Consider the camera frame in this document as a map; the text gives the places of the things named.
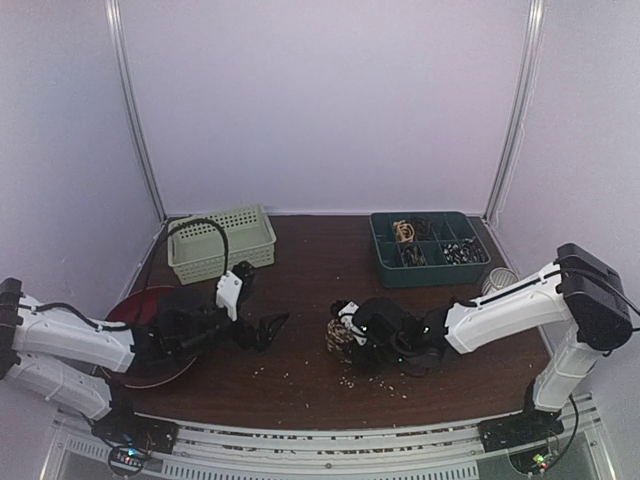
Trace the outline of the patterned paisley necktie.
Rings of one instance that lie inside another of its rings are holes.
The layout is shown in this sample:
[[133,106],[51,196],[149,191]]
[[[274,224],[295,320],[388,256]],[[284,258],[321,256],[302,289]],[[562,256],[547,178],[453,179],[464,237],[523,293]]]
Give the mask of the patterned paisley necktie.
[[326,348],[330,353],[341,360],[346,359],[349,347],[353,341],[353,333],[338,319],[332,319],[328,322],[325,333],[325,342]]

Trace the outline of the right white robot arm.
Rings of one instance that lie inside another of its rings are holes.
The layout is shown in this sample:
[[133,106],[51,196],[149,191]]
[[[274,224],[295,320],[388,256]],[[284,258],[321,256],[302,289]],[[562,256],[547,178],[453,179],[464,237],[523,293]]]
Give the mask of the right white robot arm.
[[331,314],[351,337],[350,360],[365,367],[397,365],[416,375],[441,365],[450,352],[468,354],[526,330],[566,323],[564,339],[531,383],[527,408],[513,419],[513,433],[530,442],[550,426],[551,413],[598,359],[636,333],[631,315],[638,310],[612,267],[566,243],[553,262],[525,279],[470,300],[452,298],[421,317],[384,297],[335,302]]

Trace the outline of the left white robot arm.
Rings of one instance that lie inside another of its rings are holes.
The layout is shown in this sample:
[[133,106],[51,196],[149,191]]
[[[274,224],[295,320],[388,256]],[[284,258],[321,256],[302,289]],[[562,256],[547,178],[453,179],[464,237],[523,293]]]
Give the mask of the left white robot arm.
[[144,433],[142,419],[106,380],[88,376],[72,361],[115,374],[155,376],[184,368],[218,345],[266,350],[288,320],[286,313],[240,315],[245,281],[227,274],[212,301],[192,288],[153,287],[128,297],[120,317],[95,320],[64,302],[41,303],[15,278],[1,282],[1,377],[70,407],[123,444]]

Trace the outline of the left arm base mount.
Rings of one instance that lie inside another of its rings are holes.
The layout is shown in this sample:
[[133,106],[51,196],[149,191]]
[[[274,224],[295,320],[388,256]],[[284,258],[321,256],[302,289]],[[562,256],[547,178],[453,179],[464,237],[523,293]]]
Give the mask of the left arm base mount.
[[110,402],[101,418],[85,417],[91,434],[107,447],[107,467],[116,476],[130,479],[155,461],[155,453],[171,454],[179,425],[173,421],[140,415],[127,400]]

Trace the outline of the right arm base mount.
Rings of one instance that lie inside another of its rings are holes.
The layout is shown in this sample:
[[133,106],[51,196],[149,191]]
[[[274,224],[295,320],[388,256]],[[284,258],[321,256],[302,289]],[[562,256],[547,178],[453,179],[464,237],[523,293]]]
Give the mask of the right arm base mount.
[[548,441],[564,432],[560,413],[536,410],[532,403],[516,414],[484,420],[478,432],[486,453],[508,450],[510,465],[520,474],[545,472],[555,460]]

